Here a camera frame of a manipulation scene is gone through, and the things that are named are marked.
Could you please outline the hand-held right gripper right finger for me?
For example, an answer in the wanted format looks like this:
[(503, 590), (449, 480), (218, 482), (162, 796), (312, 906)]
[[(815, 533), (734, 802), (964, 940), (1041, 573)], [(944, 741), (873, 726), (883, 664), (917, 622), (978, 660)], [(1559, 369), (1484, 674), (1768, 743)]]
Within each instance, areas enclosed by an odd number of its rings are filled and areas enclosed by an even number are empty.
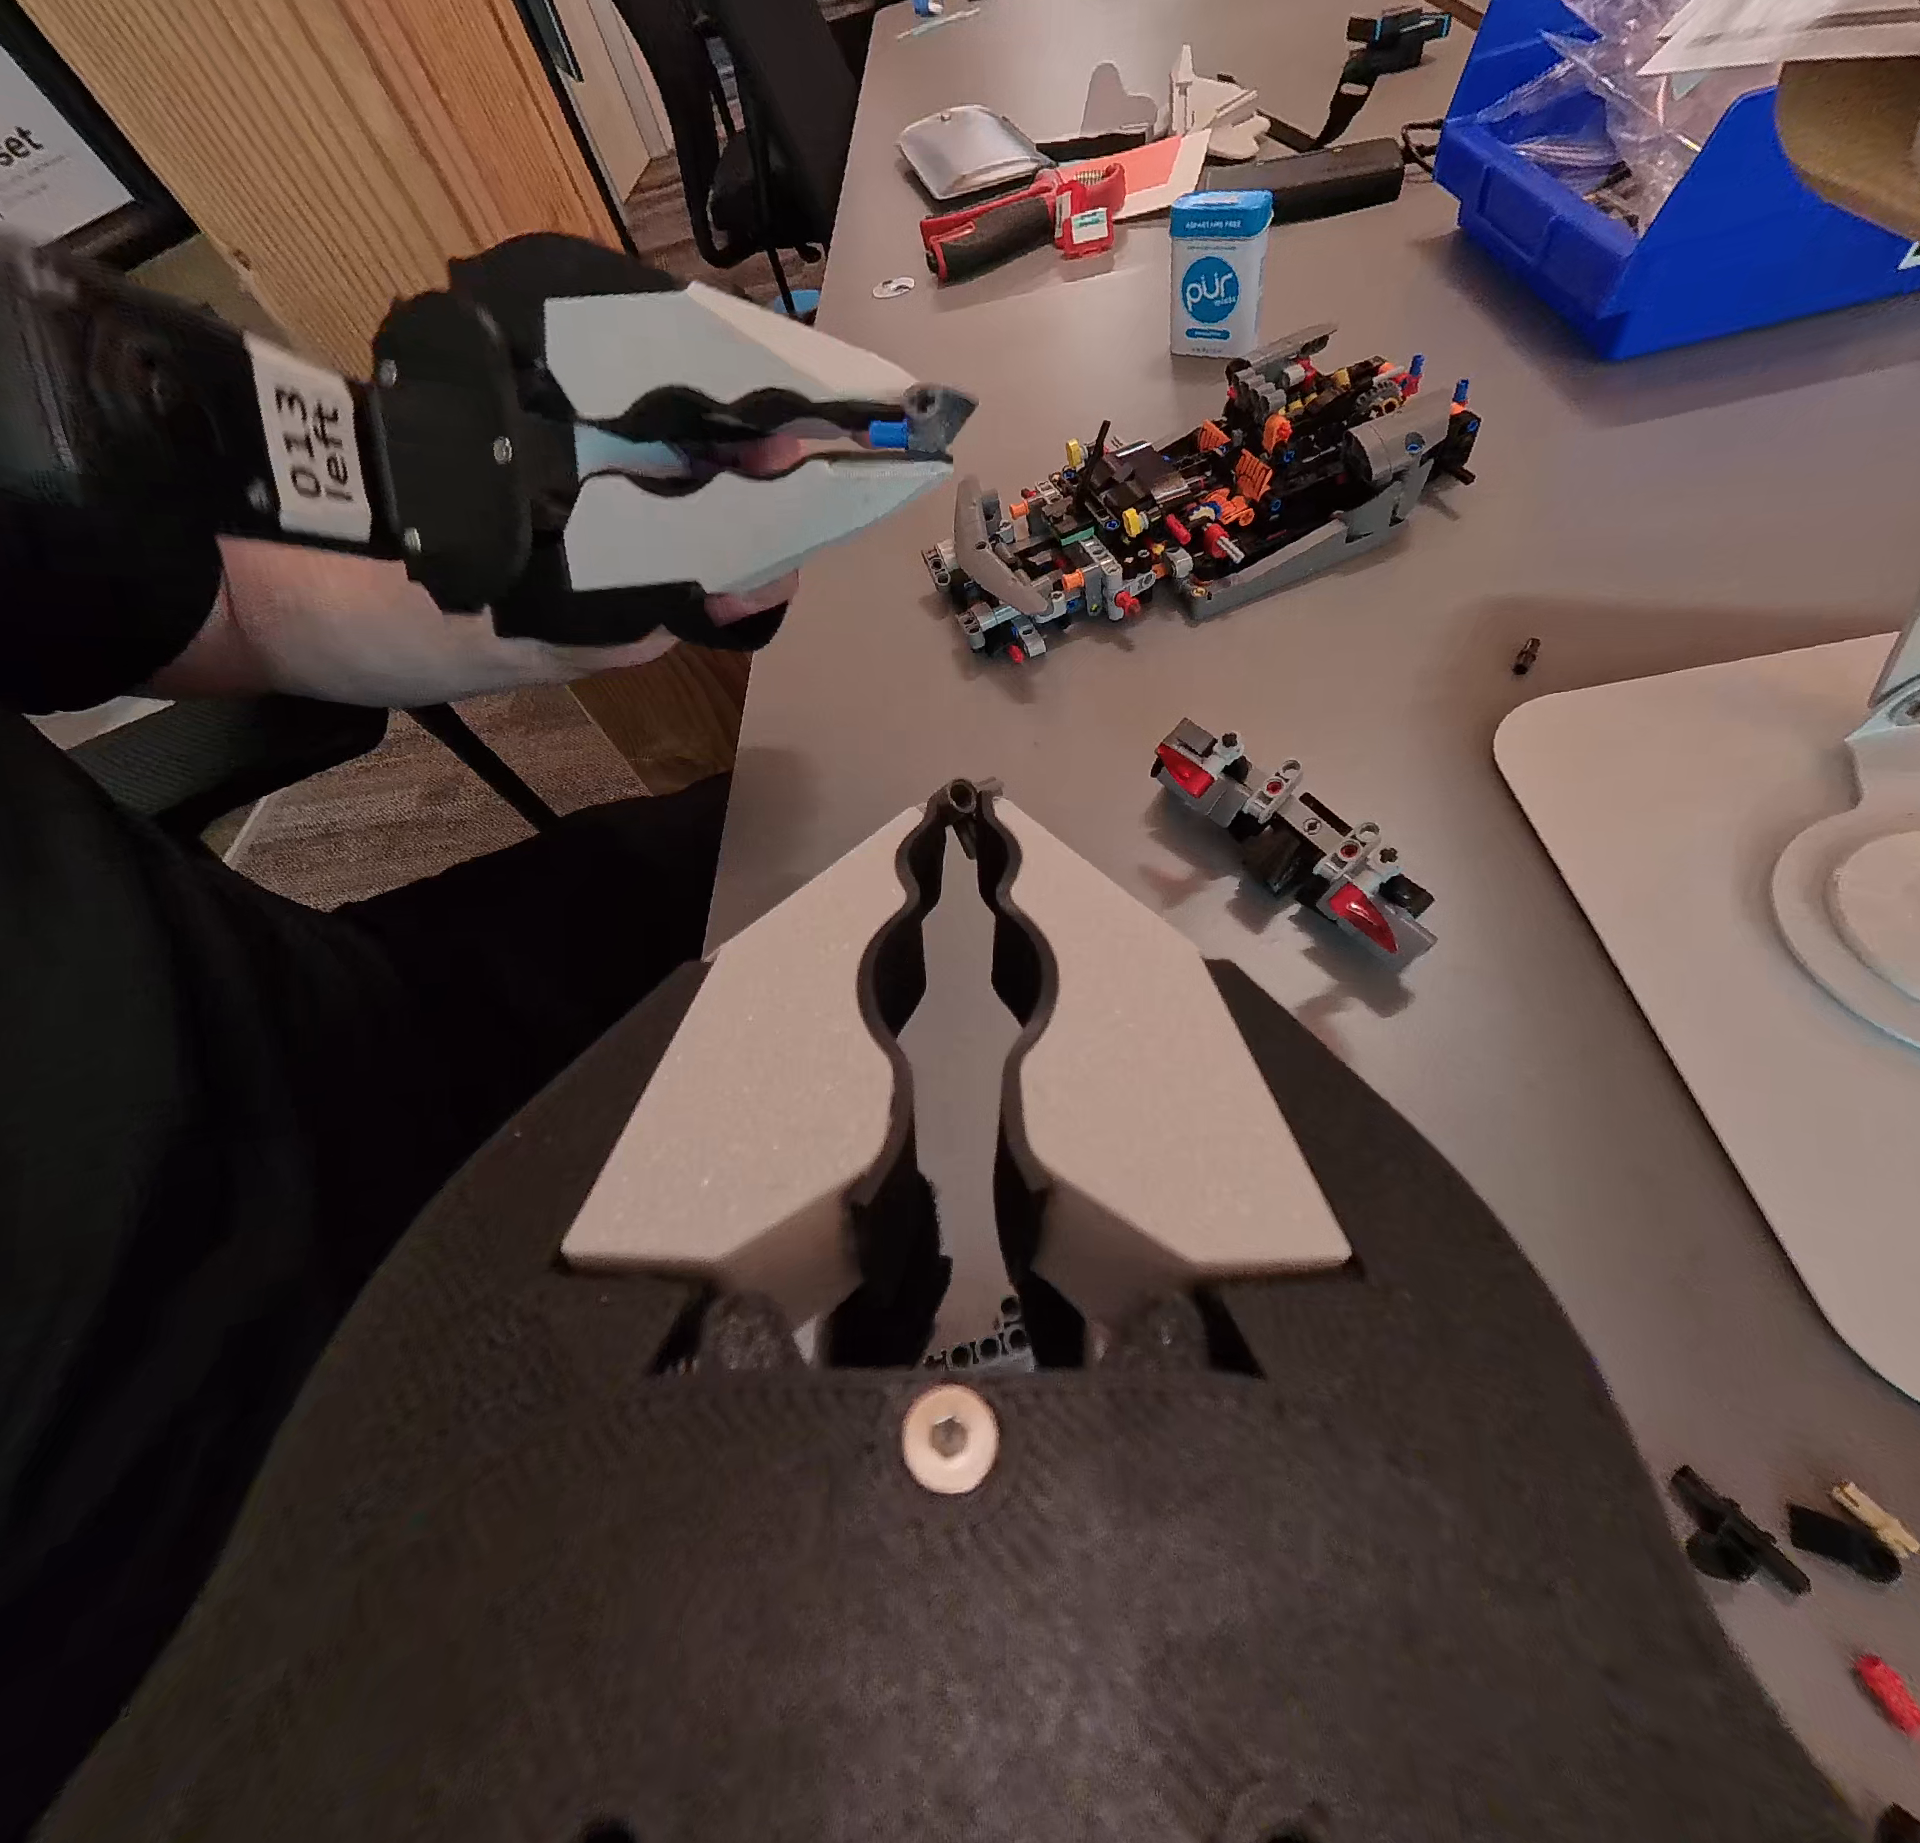
[(1147, 1304), (1334, 1274), (1352, 1245), (1208, 960), (1018, 804), (981, 796), (1005, 1059), (1005, 1274), (1068, 1304)]

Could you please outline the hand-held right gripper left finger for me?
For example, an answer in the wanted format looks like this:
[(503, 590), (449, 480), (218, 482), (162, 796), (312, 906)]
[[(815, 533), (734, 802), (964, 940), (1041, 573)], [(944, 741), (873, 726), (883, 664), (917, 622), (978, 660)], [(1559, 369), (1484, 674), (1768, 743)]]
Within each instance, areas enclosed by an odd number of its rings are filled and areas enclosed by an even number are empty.
[(900, 1037), (945, 854), (944, 808), (907, 808), (711, 951), (564, 1235), (571, 1268), (779, 1304), (944, 1298)]

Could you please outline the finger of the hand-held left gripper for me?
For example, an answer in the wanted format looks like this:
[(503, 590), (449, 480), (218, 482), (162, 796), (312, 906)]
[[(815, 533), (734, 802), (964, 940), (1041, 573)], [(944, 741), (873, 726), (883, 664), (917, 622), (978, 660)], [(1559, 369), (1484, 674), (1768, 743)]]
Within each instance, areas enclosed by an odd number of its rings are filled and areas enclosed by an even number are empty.
[(541, 357), (603, 430), (866, 430), (927, 384), (704, 285), (549, 299)]
[(573, 592), (693, 586), (761, 590), (812, 554), (876, 526), (952, 474), (908, 451), (807, 451), (779, 474), (721, 468), (697, 478), (663, 443), (576, 430), (582, 487), (564, 528)]

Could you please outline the grey lego connector blue pin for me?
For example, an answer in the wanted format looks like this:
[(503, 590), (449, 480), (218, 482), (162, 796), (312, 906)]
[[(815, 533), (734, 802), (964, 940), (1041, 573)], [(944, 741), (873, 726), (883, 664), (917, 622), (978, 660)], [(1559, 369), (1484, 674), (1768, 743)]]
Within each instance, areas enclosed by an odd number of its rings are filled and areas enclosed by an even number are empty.
[(978, 397), (945, 384), (917, 384), (903, 392), (892, 415), (866, 429), (866, 451), (898, 462), (947, 463), (959, 435), (978, 412)]

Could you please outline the person's left forearm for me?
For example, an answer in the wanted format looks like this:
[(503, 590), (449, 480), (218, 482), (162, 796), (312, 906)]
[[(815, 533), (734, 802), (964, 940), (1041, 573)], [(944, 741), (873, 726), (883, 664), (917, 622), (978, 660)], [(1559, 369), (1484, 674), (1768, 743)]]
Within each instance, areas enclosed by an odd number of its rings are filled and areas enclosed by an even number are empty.
[(392, 562), (223, 541), (159, 511), (5, 503), (3, 695), (31, 717), (122, 696), (431, 696), (444, 612)]

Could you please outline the dark grey lego beam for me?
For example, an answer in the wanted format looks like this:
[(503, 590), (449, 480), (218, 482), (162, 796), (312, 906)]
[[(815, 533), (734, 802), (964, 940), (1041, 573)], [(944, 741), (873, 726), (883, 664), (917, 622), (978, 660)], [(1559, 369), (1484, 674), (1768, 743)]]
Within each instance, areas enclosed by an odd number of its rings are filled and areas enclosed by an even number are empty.
[(975, 1336), (928, 1351), (919, 1369), (937, 1377), (1029, 1374), (1036, 1368), (1018, 1294), (1002, 1298), (993, 1323)]

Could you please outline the grey red lego subassembly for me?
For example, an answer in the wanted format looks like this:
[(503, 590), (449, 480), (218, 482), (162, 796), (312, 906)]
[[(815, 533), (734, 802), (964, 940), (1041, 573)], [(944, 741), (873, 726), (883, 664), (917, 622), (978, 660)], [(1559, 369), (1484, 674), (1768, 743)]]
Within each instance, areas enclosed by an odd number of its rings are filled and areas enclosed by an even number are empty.
[(1261, 768), (1238, 733), (1183, 718), (1163, 730), (1155, 785), (1236, 849), (1245, 878), (1275, 903), (1320, 919), (1396, 970), (1426, 959), (1434, 895), (1380, 824), (1348, 824), (1305, 787), (1299, 760)]

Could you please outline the lego car chassis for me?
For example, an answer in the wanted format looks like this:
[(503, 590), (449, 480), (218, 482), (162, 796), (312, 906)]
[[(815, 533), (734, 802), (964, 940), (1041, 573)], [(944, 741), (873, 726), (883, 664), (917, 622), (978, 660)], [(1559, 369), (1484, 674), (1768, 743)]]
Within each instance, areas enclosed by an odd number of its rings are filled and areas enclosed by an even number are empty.
[(1103, 424), (1014, 496), (962, 480), (921, 567), (974, 655), (1036, 663), (1073, 627), (1160, 605), (1231, 616), (1388, 545), (1434, 482), (1471, 487), (1471, 379), (1430, 389), (1422, 357), (1340, 363), (1334, 335), (1231, 361), (1220, 409), (1183, 437)]

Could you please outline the black lego piece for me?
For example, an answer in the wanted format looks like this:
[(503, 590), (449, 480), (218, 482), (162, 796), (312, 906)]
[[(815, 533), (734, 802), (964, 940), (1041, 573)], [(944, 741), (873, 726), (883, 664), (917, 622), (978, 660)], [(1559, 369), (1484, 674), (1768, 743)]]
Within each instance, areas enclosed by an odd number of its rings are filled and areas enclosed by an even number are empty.
[(1874, 1586), (1901, 1579), (1906, 1559), (1874, 1526), (1802, 1502), (1792, 1502), (1786, 1517), (1789, 1543), (1806, 1556), (1832, 1563)]

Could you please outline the person's left hand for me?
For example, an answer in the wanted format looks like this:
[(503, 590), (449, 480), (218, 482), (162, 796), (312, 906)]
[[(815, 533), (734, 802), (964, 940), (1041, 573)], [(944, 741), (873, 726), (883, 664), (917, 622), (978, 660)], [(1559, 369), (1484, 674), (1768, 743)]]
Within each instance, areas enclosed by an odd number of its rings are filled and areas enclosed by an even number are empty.
[[(799, 573), (792, 570), (779, 580), (755, 586), (737, 597), (708, 598), (708, 624), (719, 633), (719, 640), (704, 647), (721, 654), (734, 654), (744, 647), (749, 654), (755, 646), (749, 630), (767, 624), (779, 627), (787, 606), (799, 590)], [(463, 696), (500, 695), (529, 689), (558, 689), (589, 680), (594, 676), (611, 676), (652, 666), (654, 663), (682, 654), (686, 640), (673, 636), (666, 629), (652, 630), (647, 636), (621, 646), (564, 646), (529, 636), (500, 634), (493, 617), (480, 614), (447, 614), (431, 606), (425, 593), (416, 603), (433, 619), (425, 633), (433, 643), (431, 652), (421, 655), (411, 674), (409, 695), (390, 691), (390, 705), (428, 705), (453, 704)]]

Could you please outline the black office chair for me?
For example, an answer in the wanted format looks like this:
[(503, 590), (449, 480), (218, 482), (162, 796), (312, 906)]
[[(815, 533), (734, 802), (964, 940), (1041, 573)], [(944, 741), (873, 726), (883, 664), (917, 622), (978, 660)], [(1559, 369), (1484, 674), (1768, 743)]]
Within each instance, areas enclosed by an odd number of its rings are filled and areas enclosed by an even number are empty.
[(706, 267), (823, 256), (857, 83), (817, 0), (609, 0), (652, 76)]

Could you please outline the red black hand tool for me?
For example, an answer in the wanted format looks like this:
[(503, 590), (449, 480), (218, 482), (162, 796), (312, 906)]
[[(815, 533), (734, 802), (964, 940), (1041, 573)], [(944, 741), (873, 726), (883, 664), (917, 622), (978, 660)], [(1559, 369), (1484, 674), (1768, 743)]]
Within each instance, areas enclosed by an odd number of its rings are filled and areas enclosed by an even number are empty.
[(1069, 261), (1103, 256), (1126, 196), (1116, 157), (1044, 168), (1016, 194), (921, 221), (928, 272), (952, 287), (1044, 246)]

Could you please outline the silver pouch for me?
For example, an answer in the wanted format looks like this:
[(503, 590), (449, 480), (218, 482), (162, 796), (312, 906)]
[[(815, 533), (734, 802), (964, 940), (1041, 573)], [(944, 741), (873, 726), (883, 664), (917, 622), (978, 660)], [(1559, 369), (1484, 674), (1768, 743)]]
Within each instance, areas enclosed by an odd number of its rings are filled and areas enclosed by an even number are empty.
[(1048, 168), (1020, 126), (981, 103), (933, 111), (900, 131), (900, 158), (923, 198), (959, 206), (1018, 188)]

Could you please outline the white plastic part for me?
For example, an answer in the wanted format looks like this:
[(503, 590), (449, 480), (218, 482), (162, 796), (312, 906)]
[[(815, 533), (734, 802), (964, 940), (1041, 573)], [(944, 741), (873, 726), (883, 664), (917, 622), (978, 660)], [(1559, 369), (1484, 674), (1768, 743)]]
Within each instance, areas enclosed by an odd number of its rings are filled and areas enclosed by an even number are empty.
[(1268, 119), (1258, 108), (1258, 92), (1236, 79), (1203, 76), (1185, 45), (1170, 68), (1163, 135), (1206, 140), (1206, 157), (1224, 165), (1243, 165), (1258, 157), (1268, 134)]
[(1163, 135), (1166, 111), (1155, 96), (1128, 86), (1112, 60), (1101, 60), (1088, 77), (1081, 116), (1081, 138), (1147, 144)]

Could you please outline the red white card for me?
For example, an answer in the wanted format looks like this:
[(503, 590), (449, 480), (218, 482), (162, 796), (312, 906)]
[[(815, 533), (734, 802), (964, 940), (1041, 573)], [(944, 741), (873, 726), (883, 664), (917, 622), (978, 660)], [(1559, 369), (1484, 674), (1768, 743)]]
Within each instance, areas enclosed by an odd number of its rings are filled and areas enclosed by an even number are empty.
[(1213, 131), (1203, 126), (1122, 151), (1116, 164), (1123, 200), (1116, 221), (1134, 223), (1163, 214), (1179, 198), (1196, 194), (1206, 168), (1211, 135)]

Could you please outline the framed tag poster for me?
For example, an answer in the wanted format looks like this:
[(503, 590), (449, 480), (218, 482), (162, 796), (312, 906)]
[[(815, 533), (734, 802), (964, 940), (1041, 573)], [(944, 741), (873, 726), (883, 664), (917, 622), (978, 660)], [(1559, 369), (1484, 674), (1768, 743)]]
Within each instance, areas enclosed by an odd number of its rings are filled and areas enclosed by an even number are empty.
[(198, 236), (16, 0), (3, 0), (3, 228), (118, 272)]

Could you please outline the white blue gum container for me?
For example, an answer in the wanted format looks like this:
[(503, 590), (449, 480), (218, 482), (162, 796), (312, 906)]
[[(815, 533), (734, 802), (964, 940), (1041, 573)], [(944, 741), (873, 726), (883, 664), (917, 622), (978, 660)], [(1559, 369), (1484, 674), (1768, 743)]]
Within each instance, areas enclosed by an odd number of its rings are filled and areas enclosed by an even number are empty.
[(1261, 343), (1271, 191), (1191, 194), (1170, 206), (1170, 353), (1243, 361)]

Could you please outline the person's black clothing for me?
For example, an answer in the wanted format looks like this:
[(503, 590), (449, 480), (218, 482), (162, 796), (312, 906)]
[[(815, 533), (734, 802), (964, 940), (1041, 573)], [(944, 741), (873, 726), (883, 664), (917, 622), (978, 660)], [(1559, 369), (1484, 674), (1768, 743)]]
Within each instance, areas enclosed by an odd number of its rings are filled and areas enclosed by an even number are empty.
[(3, 771), (3, 1834), (222, 1556), (328, 1340), (468, 1159), (701, 954), (732, 780), (333, 913)]

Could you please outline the white book stand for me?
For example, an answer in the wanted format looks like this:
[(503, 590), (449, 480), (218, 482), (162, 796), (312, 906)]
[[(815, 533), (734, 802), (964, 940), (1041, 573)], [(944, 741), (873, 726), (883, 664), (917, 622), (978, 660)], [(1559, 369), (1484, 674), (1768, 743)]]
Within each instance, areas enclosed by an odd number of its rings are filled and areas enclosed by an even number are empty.
[[(1789, 559), (1860, 562), (1871, 459), (1800, 430)], [(1506, 788), (1841, 1341), (1916, 1403), (1916, 598), (1899, 633), (1519, 705)]]

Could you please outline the black power bank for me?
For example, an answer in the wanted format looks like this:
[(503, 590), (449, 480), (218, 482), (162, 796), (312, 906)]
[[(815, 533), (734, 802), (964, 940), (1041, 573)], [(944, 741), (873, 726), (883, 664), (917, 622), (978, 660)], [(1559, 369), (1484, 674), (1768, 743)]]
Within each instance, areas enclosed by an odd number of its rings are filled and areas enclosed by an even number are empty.
[(1401, 198), (1409, 157), (1399, 138), (1344, 141), (1324, 151), (1278, 153), (1208, 165), (1203, 191), (1268, 194), (1275, 226), (1302, 226), (1383, 208)]

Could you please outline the clear plastic bags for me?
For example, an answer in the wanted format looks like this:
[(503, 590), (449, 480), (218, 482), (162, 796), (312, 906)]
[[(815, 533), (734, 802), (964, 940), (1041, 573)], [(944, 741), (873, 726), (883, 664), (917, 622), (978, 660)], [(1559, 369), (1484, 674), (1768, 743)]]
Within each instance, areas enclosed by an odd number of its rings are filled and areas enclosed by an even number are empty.
[(1777, 64), (1646, 71), (1668, 24), (1694, 0), (1559, 0), (1573, 30), (1543, 33), (1549, 67), (1476, 113), (1500, 144), (1589, 208), (1642, 234), (1744, 96), (1770, 92)]

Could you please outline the blue storage bin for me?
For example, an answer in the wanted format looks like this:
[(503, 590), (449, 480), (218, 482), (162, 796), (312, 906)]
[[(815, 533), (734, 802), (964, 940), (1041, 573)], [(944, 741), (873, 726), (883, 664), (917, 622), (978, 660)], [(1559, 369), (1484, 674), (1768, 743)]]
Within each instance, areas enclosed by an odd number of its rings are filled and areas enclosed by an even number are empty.
[(1497, 134), (1481, 111), (1547, 73), (1562, 0), (1490, 0), (1434, 173), (1457, 228), (1604, 361), (1916, 293), (1916, 244), (1812, 194), (1779, 140), (1777, 91), (1722, 119), (1664, 208), (1629, 230)]

